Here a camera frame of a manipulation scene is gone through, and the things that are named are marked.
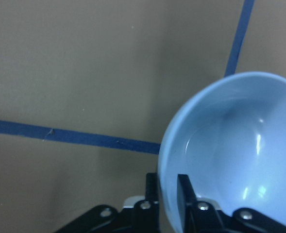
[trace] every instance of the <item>light blue bowl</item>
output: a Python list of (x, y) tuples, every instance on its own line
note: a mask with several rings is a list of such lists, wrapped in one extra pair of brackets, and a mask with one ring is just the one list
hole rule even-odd
[(168, 126), (158, 173), (177, 233), (177, 174), (229, 216), (249, 207), (286, 225), (286, 79), (247, 72), (196, 94)]

